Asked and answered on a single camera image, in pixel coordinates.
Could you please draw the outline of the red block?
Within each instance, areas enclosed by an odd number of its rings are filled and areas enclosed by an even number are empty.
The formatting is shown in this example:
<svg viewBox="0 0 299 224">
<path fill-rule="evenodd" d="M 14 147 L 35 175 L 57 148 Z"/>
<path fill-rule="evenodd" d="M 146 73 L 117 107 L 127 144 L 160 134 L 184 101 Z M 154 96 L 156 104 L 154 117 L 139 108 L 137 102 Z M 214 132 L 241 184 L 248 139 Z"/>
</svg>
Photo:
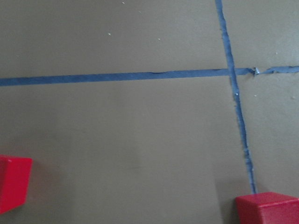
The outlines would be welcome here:
<svg viewBox="0 0 299 224">
<path fill-rule="evenodd" d="M 0 156 L 0 213 L 4 214 L 26 202 L 31 158 Z"/>
<path fill-rule="evenodd" d="M 299 199 L 275 192 L 235 198 L 241 224 L 298 224 Z"/>
</svg>

